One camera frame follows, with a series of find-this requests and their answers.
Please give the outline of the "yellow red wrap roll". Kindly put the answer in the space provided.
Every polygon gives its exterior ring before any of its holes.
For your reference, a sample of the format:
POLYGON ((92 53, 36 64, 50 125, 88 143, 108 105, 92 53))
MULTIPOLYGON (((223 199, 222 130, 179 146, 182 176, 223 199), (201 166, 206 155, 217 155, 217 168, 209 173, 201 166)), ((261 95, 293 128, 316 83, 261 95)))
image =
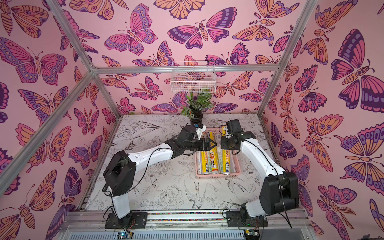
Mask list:
MULTIPOLYGON (((214 135, 212 132, 208 132, 209 137, 211 140, 215 140, 214 135)), ((218 154, 217 154, 217 147, 209 151, 210 154, 210 160, 211 160, 211 169, 212 169, 212 174, 219 174, 219 164, 218 164, 218 154)))

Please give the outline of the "potted green plant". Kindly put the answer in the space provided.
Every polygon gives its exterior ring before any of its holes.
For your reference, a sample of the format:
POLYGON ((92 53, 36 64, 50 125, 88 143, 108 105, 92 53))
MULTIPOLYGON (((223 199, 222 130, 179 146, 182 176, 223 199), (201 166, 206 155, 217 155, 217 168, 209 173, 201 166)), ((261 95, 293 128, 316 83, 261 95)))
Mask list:
POLYGON ((188 107, 183 107, 182 115, 186 116, 191 125, 198 127, 203 120, 203 110, 210 109, 212 94, 208 92, 190 93, 187 97, 188 107))

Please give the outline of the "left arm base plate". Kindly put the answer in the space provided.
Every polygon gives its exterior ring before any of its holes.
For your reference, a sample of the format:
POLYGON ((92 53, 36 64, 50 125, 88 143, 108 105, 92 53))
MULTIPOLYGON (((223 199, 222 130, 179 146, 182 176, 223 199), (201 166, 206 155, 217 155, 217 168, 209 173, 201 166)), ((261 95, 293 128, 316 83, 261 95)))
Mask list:
POLYGON ((105 229, 144 229, 147 224, 147 212, 132 212, 119 219, 115 213, 109 213, 106 220, 105 229))

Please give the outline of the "pink plastic basket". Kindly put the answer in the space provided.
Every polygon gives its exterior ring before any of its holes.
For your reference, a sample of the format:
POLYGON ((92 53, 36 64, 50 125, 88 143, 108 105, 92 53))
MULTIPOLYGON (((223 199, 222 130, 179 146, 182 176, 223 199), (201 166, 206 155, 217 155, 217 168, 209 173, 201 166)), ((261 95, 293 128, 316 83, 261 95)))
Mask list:
POLYGON ((199 179, 218 179, 237 177, 241 173, 240 163, 237 156, 230 150, 221 149, 222 132, 226 128, 209 128, 202 136, 202 139, 212 140, 216 145, 209 151, 195 153, 196 177, 199 179))

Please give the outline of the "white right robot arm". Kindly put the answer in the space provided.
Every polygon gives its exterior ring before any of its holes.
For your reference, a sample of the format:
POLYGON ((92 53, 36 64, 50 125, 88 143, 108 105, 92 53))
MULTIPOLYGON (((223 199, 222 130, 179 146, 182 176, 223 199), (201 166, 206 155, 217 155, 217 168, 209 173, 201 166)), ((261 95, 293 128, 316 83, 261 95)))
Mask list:
POLYGON ((243 130, 238 119, 226 122, 225 127, 227 131, 221 138, 221 148, 244 154, 263 181, 259 198, 241 206, 245 218, 271 216, 297 209, 300 203, 297 175, 274 162, 262 149, 256 136, 243 130))

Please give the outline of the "aluminium frame rail base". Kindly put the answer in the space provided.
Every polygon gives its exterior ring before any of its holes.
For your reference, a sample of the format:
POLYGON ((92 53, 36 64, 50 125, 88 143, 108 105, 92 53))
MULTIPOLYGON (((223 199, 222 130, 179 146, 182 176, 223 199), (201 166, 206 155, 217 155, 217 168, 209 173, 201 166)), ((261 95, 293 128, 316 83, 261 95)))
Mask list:
POLYGON ((301 210, 263 217, 246 226, 229 210, 134 211, 134 222, 122 228, 104 212, 69 213, 57 240, 315 240, 301 210))

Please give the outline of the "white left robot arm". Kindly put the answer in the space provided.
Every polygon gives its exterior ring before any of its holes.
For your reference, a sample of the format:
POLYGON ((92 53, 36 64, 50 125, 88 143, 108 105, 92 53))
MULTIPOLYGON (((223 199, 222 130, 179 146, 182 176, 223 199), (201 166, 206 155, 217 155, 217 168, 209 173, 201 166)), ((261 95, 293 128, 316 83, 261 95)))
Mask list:
POLYGON ((137 153, 119 151, 113 155, 103 173, 105 185, 103 192, 112 200, 113 213, 119 221, 130 220, 132 210, 129 192, 136 186, 136 172, 147 170, 150 165, 182 156, 186 151, 207 152, 217 146, 214 139, 203 137, 205 127, 195 128, 187 125, 181 132, 164 143, 137 153))

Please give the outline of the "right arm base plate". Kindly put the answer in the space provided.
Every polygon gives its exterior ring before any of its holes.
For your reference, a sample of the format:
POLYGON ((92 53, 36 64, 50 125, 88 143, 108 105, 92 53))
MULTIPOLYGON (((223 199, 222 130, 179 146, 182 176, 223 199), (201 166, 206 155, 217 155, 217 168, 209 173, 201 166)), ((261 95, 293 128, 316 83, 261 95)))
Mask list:
POLYGON ((256 228, 269 226, 266 217, 249 217, 247 213, 242 211, 226 210, 223 212, 223 217, 227 220, 228 227, 256 228))

